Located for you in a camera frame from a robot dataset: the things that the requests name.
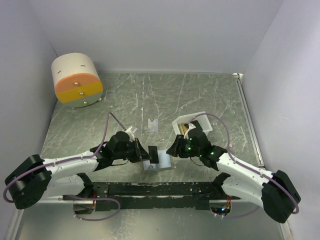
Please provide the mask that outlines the white grey credit card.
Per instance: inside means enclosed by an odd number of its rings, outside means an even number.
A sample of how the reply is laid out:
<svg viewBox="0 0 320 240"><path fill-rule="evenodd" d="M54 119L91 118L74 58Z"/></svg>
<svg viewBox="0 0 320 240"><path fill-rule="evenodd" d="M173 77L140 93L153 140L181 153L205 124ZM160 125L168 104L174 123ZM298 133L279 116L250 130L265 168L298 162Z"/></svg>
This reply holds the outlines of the white grey credit card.
<svg viewBox="0 0 320 240"><path fill-rule="evenodd" d="M157 118L150 118L147 122L148 126L148 132L149 133L158 133L159 131L159 125L158 125L158 119Z"/></svg>

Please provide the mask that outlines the white card tray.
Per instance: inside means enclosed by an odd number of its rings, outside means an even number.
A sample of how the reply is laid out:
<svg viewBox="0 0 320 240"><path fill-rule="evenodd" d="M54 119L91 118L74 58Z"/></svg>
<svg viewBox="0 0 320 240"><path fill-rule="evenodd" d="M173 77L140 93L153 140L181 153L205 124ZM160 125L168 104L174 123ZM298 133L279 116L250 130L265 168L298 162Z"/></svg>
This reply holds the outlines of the white card tray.
<svg viewBox="0 0 320 240"><path fill-rule="evenodd" d="M189 128L187 123L191 122L195 127L201 128L202 131L206 135L208 135L213 130L213 128L208 117L205 114L198 116L199 114L202 114L202 113L205 113L205 112L202 111L202 112L181 115L178 118L176 118L172 122L173 130L175 134L185 135Z"/></svg>

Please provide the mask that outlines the black gold VIP card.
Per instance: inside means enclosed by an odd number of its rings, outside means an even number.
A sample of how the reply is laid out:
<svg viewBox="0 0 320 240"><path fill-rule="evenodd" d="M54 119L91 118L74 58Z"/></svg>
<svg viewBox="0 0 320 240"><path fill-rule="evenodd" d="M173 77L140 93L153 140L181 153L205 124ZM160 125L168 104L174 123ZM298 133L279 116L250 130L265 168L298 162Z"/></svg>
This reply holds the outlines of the black gold VIP card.
<svg viewBox="0 0 320 240"><path fill-rule="evenodd" d="M151 164L159 163L158 147L154 145L148 146L149 162Z"/></svg>

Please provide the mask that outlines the blue silver card holder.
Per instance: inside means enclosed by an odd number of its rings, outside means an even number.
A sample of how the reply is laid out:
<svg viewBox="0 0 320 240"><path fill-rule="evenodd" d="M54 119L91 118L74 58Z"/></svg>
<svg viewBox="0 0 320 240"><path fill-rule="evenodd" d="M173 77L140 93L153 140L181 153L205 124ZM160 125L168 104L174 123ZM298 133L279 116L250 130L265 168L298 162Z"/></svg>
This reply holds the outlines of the blue silver card holder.
<svg viewBox="0 0 320 240"><path fill-rule="evenodd" d="M174 168L174 162L172 156L166 153L167 150L158 150L158 163L151 163L149 160L143 161L144 171L163 171Z"/></svg>

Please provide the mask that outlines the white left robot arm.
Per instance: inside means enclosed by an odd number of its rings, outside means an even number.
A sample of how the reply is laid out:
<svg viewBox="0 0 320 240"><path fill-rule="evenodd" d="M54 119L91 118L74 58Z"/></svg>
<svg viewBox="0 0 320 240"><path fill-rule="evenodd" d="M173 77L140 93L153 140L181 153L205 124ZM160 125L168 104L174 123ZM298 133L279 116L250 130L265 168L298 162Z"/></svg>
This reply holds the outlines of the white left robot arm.
<svg viewBox="0 0 320 240"><path fill-rule="evenodd" d="M115 160L137 163L150 159L138 138L119 131L108 141L80 154L61 158L31 155L5 179L3 198L19 210L57 196L86 200L95 195L89 173L113 167Z"/></svg>

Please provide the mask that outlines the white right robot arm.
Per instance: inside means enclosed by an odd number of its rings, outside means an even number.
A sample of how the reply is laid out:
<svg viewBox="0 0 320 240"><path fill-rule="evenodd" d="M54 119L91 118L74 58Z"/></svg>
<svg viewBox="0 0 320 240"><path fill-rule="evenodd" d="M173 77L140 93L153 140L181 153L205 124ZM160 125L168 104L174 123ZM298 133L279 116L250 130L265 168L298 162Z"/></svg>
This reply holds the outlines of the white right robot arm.
<svg viewBox="0 0 320 240"><path fill-rule="evenodd" d="M290 215L299 213L301 197L284 171L255 167L212 144L201 130L194 128L187 135L177 135L166 153L182 159L197 157L204 166L220 172L215 178L220 182L212 186L218 199L228 195L246 200L278 223L285 223Z"/></svg>

